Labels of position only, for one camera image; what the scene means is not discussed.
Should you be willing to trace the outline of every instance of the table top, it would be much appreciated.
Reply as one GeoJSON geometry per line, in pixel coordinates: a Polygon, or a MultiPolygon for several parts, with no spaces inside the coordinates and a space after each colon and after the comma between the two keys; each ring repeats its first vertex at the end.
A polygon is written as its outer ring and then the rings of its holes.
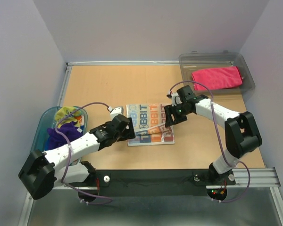
{"type": "MultiPolygon", "coordinates": [[[[73,66],[63,105],[82,106],[101,101],[126,109],[127,104],[171,103],[167,91],[179,81],[182,77],[178,65],[73,66]]],[[[246,111],[241,94],[217,95],[214,101],[233,111],[246,111]]],[[[102,105],[89,106],[86,111],[88,130],[110,120],[102,105]]],[[[174,131],[174,145],[128,147],[126,141],[116,142],[83,160],[97,169],[206,169],[220,156],[212,121],[190,114],[188,121],[174,126],[174,131]]],[[[225,147],[224,130],[219,127],[219,131],[225,147]]],[[[250,168],[265,167],[259,149],[242,160],[250,168]]]]}

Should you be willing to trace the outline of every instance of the white knob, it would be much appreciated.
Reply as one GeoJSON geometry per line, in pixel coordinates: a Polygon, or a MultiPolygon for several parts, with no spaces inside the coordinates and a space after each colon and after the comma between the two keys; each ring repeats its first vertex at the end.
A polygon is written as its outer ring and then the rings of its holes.
{"type": "Polygon", "coordinates": [[[104,182],[108,183],[110,181],[110,177],[109,176],[104,176],[104,182]]]}

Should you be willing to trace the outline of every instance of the white wall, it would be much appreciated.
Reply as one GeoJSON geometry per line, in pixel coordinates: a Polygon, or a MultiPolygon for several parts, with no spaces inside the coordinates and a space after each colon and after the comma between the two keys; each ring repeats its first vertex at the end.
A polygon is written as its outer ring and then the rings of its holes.
{"type": "Polygon", "coordinates": [[[18,178],[41,114],[56,105],[65,63],[32,0],[0,0],[0,226],[18,224],[18,178]]]}
{"type": "Polygon", "coordinates": [[[270,0],[241,53],[256,84],[246,106],[258,121],[264,162],[276,168],[283,195],[283,0],[270,0]]]}
{"type": "Polygon", "coordinates": [[[34,0],[67,62],[239,51],[268,0],[34,0]]]}

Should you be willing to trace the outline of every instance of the red folded cloth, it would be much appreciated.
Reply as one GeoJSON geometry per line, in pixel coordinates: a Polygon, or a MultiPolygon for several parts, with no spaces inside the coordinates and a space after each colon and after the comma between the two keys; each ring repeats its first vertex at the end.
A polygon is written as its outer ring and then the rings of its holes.
{"type": "MultiPolygon", "coordinates": [[[[206,85],[209,89],[233,88],[242,84],[236,66],[200,69],[192,73],[192,78],[194,81],[206,85]]],[[[195,90],[206,90],[199,84],[194,84],[194,88],[195,90]]]]}

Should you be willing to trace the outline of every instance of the clear plastic container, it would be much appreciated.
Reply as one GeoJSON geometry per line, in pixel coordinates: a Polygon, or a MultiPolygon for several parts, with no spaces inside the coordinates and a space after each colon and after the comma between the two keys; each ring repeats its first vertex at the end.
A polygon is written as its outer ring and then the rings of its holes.
{"type": "MultiPolygon", "coordinates": [[[[48,109],[46,112],[43,113],[43,115],[40,118],[39,125],[37,128],[37,131],[34,135],[33,139],[33,145],[31,148],[31,152],[34,150],[40,150],[41,152],[44,151],[45,143],[49,138],[49,135],[47,133],[48,128],[54,128],[56,126],[56,121],[54,120],[54,116],[58,110],[60,110],[62,107],[52,107],[48,109]]],[[[86,133],[86,127],[87,127],[87,121],[88,121],[88,115],[87,112],[82,109],[82,116],[84,120],[84,129],[83,134],[86,133]]]]}
{"type": "MultiPolygon", "coordinates": [[[[191,53],[181,54],[179,56],[179,64],[183,81],[192,81],[192,73],[199,69],[213,68],[213,67],[229,67],[237,66],[242,78],[242,85],[231,89],[217,89],[213,90],[214,94],[227,94],[227,93],[244,93],[248,90],[255,88],[254,80],[246,65],[243,56],[239,53],[191,53]]],[[[190,85],[192,90],[195,91],[194,86],[190,82],[185,85],[190,85]]]]}

